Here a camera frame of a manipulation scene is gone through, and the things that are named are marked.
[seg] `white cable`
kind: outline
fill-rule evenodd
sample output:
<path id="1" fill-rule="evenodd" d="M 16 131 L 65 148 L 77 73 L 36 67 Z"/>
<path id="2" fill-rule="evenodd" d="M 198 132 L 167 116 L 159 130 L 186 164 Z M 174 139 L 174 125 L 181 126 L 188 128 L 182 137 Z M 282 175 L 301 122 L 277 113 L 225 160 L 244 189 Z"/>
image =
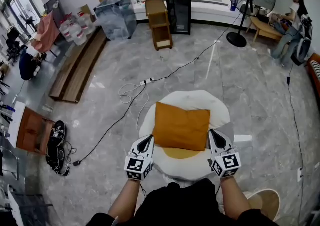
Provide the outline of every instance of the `white cable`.
<path id="1" fill-rule="evenodd" d="M 122 90 L 122 88 L 125 87 L 125 86 L 127 86 L 127 85 L 133 85 L 134 88 L 131 89 L 131 90 L 128 90 L 128 91 L 126 91 L 126 92 L 120 93 L 120 91 Z M 138 84 L 133 84 L 133 83 L 127 83 L 127 84 L 123 85 L 123 86 L 119 89 L 119 91 L 118 91 L 118 94 L 120 95 L 120 101 L 121 101 L 122 103 L 124 103 L 124 104 L 130 103 L 131 100 L 132 100 L 132 96 L 130 96 L 129 94 L 126 94 L 126 93 L 131 92 L 131 91 L 134 91 L 135 89 L 139 88 L 140 86 L 143 86 L 143 84 L 142 84 L 142 85 L 138 85 Z M 147 103 L 148 103 L 149 100 L 150 100 L 150 96 L 149 96 L 149 93 L 148 93 L 148 91 L 147 91 L 147 87 L 145 87 L 145 92 L 146 92 L 146 94 L 147 94 L 148 99 L 147 99 L 147 101 L 145 102 L 145 104 L 143 105 L 143 107 L 141 108 L 141 110 L 139 111 L 138 118 L 137 118 L 137 120 L 136 120 L 136 125 L 135 125 L 135 126 L 136 126 L 136 130 L 138 131 L 138 133 L 139 133 L 138 123 L 139 123 L 139 118 L 140 118 L 141 112 L 142 112 L 142 110 L 146 107 Z M 122 96 L 129 97 L 130 100 L 127 101 L 127 102 L 125 102 L 125 101 L 123 101 L 123 100 L 121 99 Z"/>

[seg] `wooden cabinet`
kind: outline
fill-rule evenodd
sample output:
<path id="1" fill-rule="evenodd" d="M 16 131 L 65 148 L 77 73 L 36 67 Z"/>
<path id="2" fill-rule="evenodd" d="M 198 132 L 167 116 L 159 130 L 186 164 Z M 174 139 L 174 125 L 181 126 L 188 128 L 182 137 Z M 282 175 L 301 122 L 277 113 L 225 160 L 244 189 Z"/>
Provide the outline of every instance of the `wooden cabinet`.
<path id="1" fill-rule="evenodd" d="M 152 38 L 155 49 L 172 48 L 173 41 L 170 33 L 168 10 L 164 0 L 145 0 L 145 11 L 149 17 Z"/>

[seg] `black shirt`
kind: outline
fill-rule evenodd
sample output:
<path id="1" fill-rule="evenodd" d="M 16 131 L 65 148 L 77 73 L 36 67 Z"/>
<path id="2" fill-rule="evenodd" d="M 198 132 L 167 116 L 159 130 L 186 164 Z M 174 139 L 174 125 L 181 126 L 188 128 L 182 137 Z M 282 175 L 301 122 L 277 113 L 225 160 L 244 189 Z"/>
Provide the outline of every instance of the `black shirt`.
<path id="1" fill-rule="evenodd" d="M 97 213 L 87 226 L 111 226 L 115 219 L 105 213 Z M 274 226 L 260 210 L 242 213 L 237 221 L 219 211 L 216 191 L 208 179 L 198 181 L 187 188 L 170 183 L 152 191 L 136 212 L 134 218 L 118 225 L 235 225 Z"/>

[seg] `bottle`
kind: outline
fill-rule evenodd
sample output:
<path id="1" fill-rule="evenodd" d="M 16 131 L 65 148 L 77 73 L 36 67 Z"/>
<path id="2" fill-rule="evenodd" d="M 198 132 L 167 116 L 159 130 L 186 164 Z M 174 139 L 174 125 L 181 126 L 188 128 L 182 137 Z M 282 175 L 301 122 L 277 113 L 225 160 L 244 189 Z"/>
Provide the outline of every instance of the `bottle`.
<path id="1" fill-rule="evenodd" d="M 92 33 L 96 29 L 96 27 L 92 23 L 90 15 L 87 13 L 83 13 L 83 12 L 79 12 L 78 15 L 79 15 L 78 22 L 79 22 L 80 26 L 82 27 L 83 31 L 87 35 Z"/>
<path id="2" fill-rule="evenodd" d="M 68 41 L 71 42 L 73 40 L 71 33 L 70 33 L 70 26 L 69 26 L 69 22 L 68 21 L 60 21 L 61 25 L 60 25 L 60 32 L 63 34 L 64 38 Z"/>
<path id="3" fill-rule="evenodd" d="M 84 44 L 87 41 L 87 36 L 82 30 L 82 27 L 77 23 L 71 23 L 70 25 L 70 33 L 72 38 L 77 45 Z"/>

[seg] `orange pillow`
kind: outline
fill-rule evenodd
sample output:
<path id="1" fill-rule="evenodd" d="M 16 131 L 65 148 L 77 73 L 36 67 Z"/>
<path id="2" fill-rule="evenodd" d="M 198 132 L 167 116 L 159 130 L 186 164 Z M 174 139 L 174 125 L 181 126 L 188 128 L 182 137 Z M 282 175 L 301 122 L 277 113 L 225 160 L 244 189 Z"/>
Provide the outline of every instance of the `orange pillow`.
<path id="1" fill-rule="evenodd" d="M 161 147 L 203 151 L 206 147 L 210 110 L 184 110 L 156 103 L 154 141 Z"/>

